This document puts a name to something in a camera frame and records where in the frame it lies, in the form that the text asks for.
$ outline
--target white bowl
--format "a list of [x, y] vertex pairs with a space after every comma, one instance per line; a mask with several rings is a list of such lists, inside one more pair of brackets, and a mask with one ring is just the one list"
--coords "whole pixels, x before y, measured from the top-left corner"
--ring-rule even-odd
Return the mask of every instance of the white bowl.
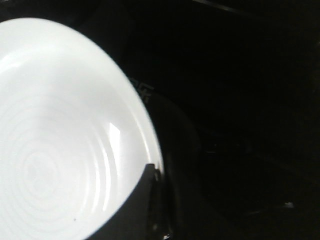
[[52, 21], [0, 23], [0, 239], [86, 239], [148, 163], [151, 121], [106, 53]]

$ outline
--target white ceramic dish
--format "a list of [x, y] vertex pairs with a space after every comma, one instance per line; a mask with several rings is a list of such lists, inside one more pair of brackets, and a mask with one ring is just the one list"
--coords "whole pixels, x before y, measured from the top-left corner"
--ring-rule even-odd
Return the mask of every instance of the white ceramic dish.
[[151, 121], [106, 53], [48, 20], [0, 23], [0, 239], [86, 239], [148, 163]]

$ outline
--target dark background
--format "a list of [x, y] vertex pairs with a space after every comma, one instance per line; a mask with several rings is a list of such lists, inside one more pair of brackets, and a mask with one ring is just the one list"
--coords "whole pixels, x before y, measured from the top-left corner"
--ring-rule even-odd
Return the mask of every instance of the dark background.
[[172, 239], [320, 238], [318, 0], [0, 0], [18, 17], [80, 31], [138, 83]]

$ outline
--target black object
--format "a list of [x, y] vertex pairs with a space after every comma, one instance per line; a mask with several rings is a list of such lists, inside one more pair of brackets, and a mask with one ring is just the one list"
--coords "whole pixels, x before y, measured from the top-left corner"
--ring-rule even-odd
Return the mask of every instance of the black object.
[[154, 207], [162, 208], [160, 176], [153, 164], [147, 164], [141, 179], [123, 206], [88, 240], [145, 240], [150, 235], [154, 237], [152, 240], [163, 240], [163, 233], [154, 231], [155, 224], [158, 224], [158, 229], [163, 229], [161, 223], [157, 222], [161, 219], [158, 215], [163, 212], [153, 210]]

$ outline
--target glossy ceramic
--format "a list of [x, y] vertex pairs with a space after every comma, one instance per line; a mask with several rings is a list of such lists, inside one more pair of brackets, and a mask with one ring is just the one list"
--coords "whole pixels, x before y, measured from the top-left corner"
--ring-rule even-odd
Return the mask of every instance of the glossy ceramic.
[[0, 239], [86, 239], [148, 163], [153, 126], [105, 52], [52, 21], [0, 23]]

